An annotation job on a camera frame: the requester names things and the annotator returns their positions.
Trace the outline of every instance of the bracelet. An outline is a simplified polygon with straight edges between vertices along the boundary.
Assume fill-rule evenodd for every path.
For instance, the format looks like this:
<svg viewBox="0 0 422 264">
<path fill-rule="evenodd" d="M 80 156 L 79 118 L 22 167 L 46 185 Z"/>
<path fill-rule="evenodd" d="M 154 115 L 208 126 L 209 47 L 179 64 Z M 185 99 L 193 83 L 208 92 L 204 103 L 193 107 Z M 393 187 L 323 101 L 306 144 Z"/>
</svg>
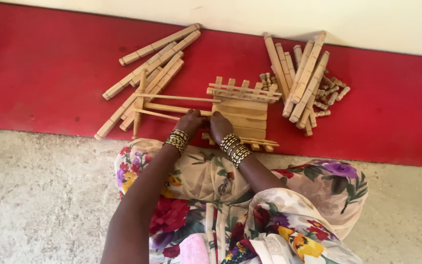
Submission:
<svg viewBox="0 0 422 264">
<path fill-rule="evenodd" d="M 222 151 L 224 151 L 224 152 L 226 152 L 227 153 L 227 149 L 235 142 L 235 141 L 238 141 L 239 143 L 240 143 L 240 138 L 236 135 L 236 134 L 234 134 L 234 133 L 231 133 L 231 134 L 229 134 L 229 135 L 227 135 L 227 136 L 225 136 L 224 138 L 223 138 L 223 140 L 221 141 L 221 144 L 220 144 L 220 147 L 221 147 L 221 149 L 222 149 Z"/>
<path fill-rule="evenodd" d="M 164 144 L 170 144 L 176 147 L 179 150 L 180 155 L 181 155 L 185 151 L 185 148 L 187 148 L 189 141 L 190 141 L 190 138 L 185 132 L 183 132 L 182 130 L 175 129 L 174 131 L 172 131 L 172 133 L 170 133 L 169 137 L 162 144 L 162 146 Z"/>
<path fill-rule="evenodd" d="M 231 157 L 232 164 L 238 168 L 242 160 L 247 157 L 248 155 L 252 154 L 252 152 L 245 147 L 243 144 L 239 147 L 238 150 Z"/>
</svg>

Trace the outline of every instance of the white wall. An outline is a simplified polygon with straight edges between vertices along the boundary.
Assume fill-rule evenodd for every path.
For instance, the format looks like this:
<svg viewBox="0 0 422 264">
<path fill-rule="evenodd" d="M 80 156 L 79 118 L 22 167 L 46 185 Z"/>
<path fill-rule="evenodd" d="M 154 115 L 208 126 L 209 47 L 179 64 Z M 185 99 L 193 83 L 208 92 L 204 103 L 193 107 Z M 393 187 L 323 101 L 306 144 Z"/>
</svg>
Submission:
<svg viewBox="0 0 422 264">
<path fill-rule="evenodd" d="M 422 0 L 1 0 L 422 55 Z"/>
</svg>

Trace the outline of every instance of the pink cloth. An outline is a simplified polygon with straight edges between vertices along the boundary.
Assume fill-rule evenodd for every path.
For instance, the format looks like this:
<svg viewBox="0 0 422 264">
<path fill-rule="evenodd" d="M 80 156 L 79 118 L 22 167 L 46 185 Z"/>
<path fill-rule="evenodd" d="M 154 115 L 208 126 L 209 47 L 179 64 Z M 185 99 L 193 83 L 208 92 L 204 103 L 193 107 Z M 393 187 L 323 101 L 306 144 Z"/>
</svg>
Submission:
<svg viewBox="0 0 422 264">
<path fill-rule="evenodd" d="M 210 264 L 208 250 L 200 234 L 192 234 L 180 243 L 181 264 Z"/>
</svg>

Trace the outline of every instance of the floral dress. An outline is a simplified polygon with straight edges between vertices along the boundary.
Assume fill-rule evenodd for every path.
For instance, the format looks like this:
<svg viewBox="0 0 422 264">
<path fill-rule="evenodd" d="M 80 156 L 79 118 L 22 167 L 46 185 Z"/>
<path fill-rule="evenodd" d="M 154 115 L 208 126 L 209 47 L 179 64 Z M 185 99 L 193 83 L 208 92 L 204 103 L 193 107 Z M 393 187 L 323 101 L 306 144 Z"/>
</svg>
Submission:
<svg viewBox="0 0 422 264">
<path fill-rule="evenodd" d="M 122 197 L 162 147 L 138 139 L 115 162 Z M 189 146 L 161 191 L 149 225 L 149 263 L 180 263 L 179 244 L 202 236 L 211 264 L 360 264 L 341 239 L 368 195 L 351 165 L 313 160 L 273 173 L 289 189 L 255 194 L 232 163 Z"/>
</svg>

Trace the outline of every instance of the red carpet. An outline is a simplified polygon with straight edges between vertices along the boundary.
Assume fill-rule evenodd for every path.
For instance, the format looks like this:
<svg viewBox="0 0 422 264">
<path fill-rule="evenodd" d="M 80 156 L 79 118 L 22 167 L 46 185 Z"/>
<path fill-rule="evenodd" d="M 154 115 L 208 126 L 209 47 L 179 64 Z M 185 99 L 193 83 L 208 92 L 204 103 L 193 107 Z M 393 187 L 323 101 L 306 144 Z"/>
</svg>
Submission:
<svg viewBox="0 0 422 264">
<path fill-rule="evenodd" d="M 143 63 L 118 59 L 183 27 L 0 4 L 0 129 L 92 137 L 133 92 L 106 101 L 102 93 Z M 281 40 L 285 51 L 295 41 Z M 267 139 L 275 153 L 422 166 L 422 57 L 325 45 L 329 77 L 352 89 L 317 119 L 314 135 L 271 105 Z M 184 50 L 184 67 L 163 94 L 209 97 L 216 76 L 251 87 L 270 71 L 262 37 L 203 30 Z M 158 99 L 157 103 L 211 110 L 211 103 Z M 164 140 L 174 121 L 144 116 L 140 137 Z M 109 138 L 129 140 L 118 127 Z M 207 143 L 195 139 L 196 146 Z"/>
</svg>

